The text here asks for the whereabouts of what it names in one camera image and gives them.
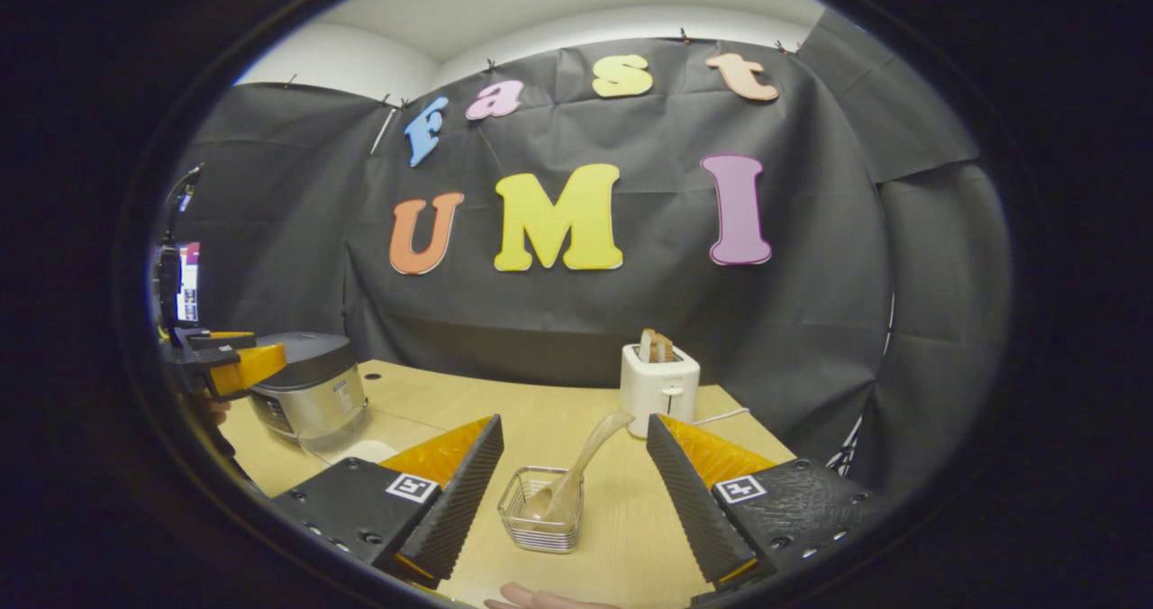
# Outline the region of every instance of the computer screen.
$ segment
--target computer screen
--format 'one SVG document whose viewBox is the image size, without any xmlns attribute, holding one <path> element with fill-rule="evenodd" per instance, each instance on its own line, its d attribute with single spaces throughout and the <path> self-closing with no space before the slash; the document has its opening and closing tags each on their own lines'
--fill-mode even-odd
<svg viewBox="0 0 1153 609">
<path fill-rule="evenodd" d="M 176 293 L 176 318 L 199 321 L 196 310 L 196 271 L 201 262 L 201 243 L 176 245 L 180 249 L 180 291 Z"/>
</svg>

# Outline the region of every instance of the spoon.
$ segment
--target spoon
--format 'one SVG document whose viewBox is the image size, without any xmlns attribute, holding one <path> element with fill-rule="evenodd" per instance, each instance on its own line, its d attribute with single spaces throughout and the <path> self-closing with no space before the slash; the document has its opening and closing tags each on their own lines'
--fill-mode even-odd
<svg viewBox="0 0 1153 609">
<path fill-rule="evenodd" d="M 517 516 L 521 519 L 550 522 L 566 522 L 574 517 L 580 504 L 580 480 L 585 466 L 593 460 L 593 454 L 601 449 L 609 436 L 631 421 L 633 416 L 626 411 L 618 411 L 602 420 L 585 441 L 585 449 L 576 457 L 576 464 L 563 476 L 532 495 Z"/>
</svg>

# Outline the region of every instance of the human hand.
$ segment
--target human hand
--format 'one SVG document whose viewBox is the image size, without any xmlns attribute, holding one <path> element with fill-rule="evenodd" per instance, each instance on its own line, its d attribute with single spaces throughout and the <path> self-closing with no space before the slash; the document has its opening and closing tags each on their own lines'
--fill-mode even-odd
<svg viewBox="0 0 1153 609">
<path fill-rule="evenodd" d="M 209 400 L 209 413 L 212 414 L 212 420 L 217 423 L 217 427 L 224 424 L 224 421 L 228 419 L 228 411 L 231 408 L 231 401 Z"/>
<path fill-rule="evenodd" d="M 507 602 L 485 600 L 484 606 L 489 609 L 620 609 L 612 604 L 570 600 L 543 591 L 533 593 L 515 582 L 503 585 L 500 595 Z"/>
</svg>

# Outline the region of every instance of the black backdrop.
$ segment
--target black backdrop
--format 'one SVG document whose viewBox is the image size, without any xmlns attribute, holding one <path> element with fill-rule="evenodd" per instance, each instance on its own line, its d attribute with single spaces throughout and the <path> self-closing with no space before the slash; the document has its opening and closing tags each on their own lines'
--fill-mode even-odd
<svg viewBox="0 0 1153 609">
<path fill-rule="evenodd" d="M 778 99 L 732 92 L 704 65 L 718 52 L 761 62 Z M 646 58 L 655 84 L 602 99 L 591 66 L 623 54 Z M 506 80 L 526 84 L 514 113 L 465 118 Z M 437 97 L 439 144 L 409 166 L 404 128 Z M 982 407 L 1010 303 L 996 193 L 942 100 L 844 18 L 826 15 L 799 54 L 708 39 L 543 52 L 397 111 L 369 153 L 390 112 L 330 89 L 226 92 L 181 161 L 205 163 L 178 227 L 202 242 L 205 324 L 344 333 L 362 360 L 608 388 L 619 347 L 655 326 L 797 452 L 830 458 L 868 409 L 853 475 L 892 495 L 922 482 Z M 709 257 L 717 197 L 700 161 L 716 153 L 764 166 L 768 263 Z M 498 179 L 535 174 L 557 200 L 588 163 L 620 170 L 623 266 L 497 271 Z M 449 191 L 465 201 L 443 262 L 397 272 L 392 208 Z M 432 219 L 425 208 L 417 249 Z"/>
</svg>

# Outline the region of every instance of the wooden table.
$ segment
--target wooden table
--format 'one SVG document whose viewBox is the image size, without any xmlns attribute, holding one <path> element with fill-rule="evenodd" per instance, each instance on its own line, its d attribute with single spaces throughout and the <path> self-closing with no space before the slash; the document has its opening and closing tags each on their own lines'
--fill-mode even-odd
<svg viewBox="0 0 1153 609">
<path fill-rule="evenodd" d="M 360 441 L 402 451 L 482 416 L 499 413 L 505 451 L 477 510 L 468 540 L 444 593 L 474 607 L 500 597 L 517 581 L 589 602 L 625 609 L 687 607 L 713 589 L 696 567 L 672 501 L 645 449 L 621 430 L 609 438 L 585 473 L 580 543 L 567 555 L 515 547 L 497 514 L 497 502 L 515 469 L 526 465 L 568 467 L 597 421 L 618 408 L 616 389 L 567 389 L 506 384 L 450 376 L 380 361 L 363 362 L 360 375 L 371 409 Z M 739 408 L 721 386 L 698 392 L 698 419 Z M 794 458 L 747 413 L 706 426 L 717 436 L 769 460 Z M 236 459 L 265 494 L 276 496 L 340 454 L 314 454 L 265 430 L 249 403 L 235 403 L 221 427 Z"/>
</svg>

